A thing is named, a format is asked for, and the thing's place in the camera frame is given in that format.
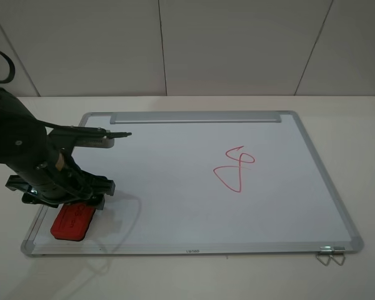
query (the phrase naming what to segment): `red scribble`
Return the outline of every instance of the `red scribble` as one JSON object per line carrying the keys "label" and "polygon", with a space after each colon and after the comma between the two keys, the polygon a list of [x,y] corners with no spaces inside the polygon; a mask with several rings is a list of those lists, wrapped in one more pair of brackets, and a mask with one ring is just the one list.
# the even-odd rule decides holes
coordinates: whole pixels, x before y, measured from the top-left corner
{"label": "red scribble", "polygon": [[[242,191],[242,169],[245,169],[245,167],[242,167],[242,163],[246,163],[246,164],[253,164],[256,160],[254,159],[254,157],[252,157],[250,154],[247,154],[247,153],[241,153],[239,155],[239,158],[235,158],[235,157],[232,157],[230,155],[230,152],[231,151],[239,151],[240,149],[242,149],[244,146],[240,146],[240,147],[236,147],[236,148],[232,148],[228,151],[225,152],[225,155],[227,158],[230,158],[230,159],[233,159],[234,161],[238,161],[239,162],[239,165],[238,166],[221,166],[221,167],[216,167],[214,170],[212,170],[214,172],[214,174],[218,177],[219,180],[221,180],[221,182],[228,188],[230,189],[231,191],[234,191],[234,192],[237,192],[237,193],[241,193]],[[243,156],[247,156],[249,158],[251,158],[249,161],[245,161],[242,159]],[[238,168],[239,169],[239,189],[233,189],[231,188],[230,186],[228,186],[228,184],[222,180],[221,177],[218,176],[217,174],[217,170],[218,169],[222,169],[222,168]]]}

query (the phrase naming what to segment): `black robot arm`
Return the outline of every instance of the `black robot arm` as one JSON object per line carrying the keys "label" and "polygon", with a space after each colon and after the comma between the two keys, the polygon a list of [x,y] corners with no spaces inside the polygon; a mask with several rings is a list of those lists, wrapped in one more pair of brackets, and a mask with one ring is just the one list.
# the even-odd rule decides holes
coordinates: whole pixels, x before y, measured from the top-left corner
{"label": "black robot arm", "polygon": [[[11,59],[9,83],[15,75]],[[47,135],[46,127],[53,128]],[[23,203],[58,207],[84,202],[102,209],[104,194],[113,195],[115,184],[104,176],[81,170],[71,156],[74,146],[110,148],[114,138],[131,135],[101,128],[58,126],[37,120],[11,93],[0,87],[0,164],[17,175],[6,186],[24,193]]]}

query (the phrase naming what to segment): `metal clip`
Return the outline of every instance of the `metal clip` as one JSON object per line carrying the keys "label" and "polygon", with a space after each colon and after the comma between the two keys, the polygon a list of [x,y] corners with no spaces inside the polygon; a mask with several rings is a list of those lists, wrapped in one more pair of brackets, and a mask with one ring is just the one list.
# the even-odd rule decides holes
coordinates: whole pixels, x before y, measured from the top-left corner
{"label": "metal clip", "polygon": [[321,250],[318,254],[316,254],[317,260],[323,264],[324,266],[328,266],[331,261],[334,261],[339,266],[343,266],[346,257],[344,255],[344,247],[331,247],[325,246],[321,247]]}

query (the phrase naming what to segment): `white table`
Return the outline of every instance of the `white table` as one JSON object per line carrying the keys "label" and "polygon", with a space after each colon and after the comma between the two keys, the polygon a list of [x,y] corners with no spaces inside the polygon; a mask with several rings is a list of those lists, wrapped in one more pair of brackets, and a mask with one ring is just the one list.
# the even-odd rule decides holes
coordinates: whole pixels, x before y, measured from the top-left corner
{"label": "white table", "polygon": [[21,98],[44,121],[91,111],[294,110],[365,242],[343,267],[313,254],[28,258],[19,247],[37,206],[4,187],[0,165],[0,299],[375,299],[375,97]]}

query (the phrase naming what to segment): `black cable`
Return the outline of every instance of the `black cable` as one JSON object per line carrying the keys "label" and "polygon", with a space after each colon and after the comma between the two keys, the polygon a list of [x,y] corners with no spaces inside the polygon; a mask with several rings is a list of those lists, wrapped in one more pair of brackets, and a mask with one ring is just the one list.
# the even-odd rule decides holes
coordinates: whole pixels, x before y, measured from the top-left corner
{"label": "black cable", "polygon": [[[14,76],[15,76],[15,65],[13,63],[13,61],[11,60],[10,57],[8,57],[5,53],[1,52],[0,51],[0,55],[2,57],[5,58],[5,60],[7,61],[9,67],[10,67],[10,71],[9,71],[9,74],[7,76],[6,79],[4,80],[0,80],[0,83],[10,83],[13,79],[14,79]],[[55,124],[52,124],[52,123],[48,123],[48,122],[44,122],[44,121],[40,121],[34,117],[29,117],[29,116],[25,116],[25,115],[22,115],[22,114],[16,114],[16,113],[13,113],[13,112],[9,112],[9,111],[6,111],[5,109],[2,109],[0,107],[0,111],[2,112],[5,112],[6,114],[10,114],[14,117],[17,117],[17,118],[21,118],[21,119],[27,119],[28,121],[31,121],[33,123],[36,123],[36,124],[40,124],[40,125],[43,125],[45,127],[48,127],[48,128],[53,128],[53,129],[61,129],[61,130],[65,130],[65,131],[72,131],[74,133],[85,133],[86,134],[86,131],[82,128],[79,128],[79,127],[69,127],[69,126],[60,126],[60,125],[55,125]],[[107,132],[107,133],[103,133],[103,132],[89,132],[89,135],[94,135],[94,136],[98,136],[98,137],[103,137],[103,136],[107,136],[108,138],[125,138],[127,136],[130,136],[131,133],[130,132]]]}
{"label": "black cable", "polygon": [[10,72],[9,72],[7,78],[4,79],[4,80],[0,80],[0,83],[10,83],[14,79],[14,76],[15,76],[15,65],[14,65],[13,61],[11,60],[11,58],[8,57],[5,53],[0,51],[0,55],[5,58],[5,60],[7,61],[8,65],[10,67]]}

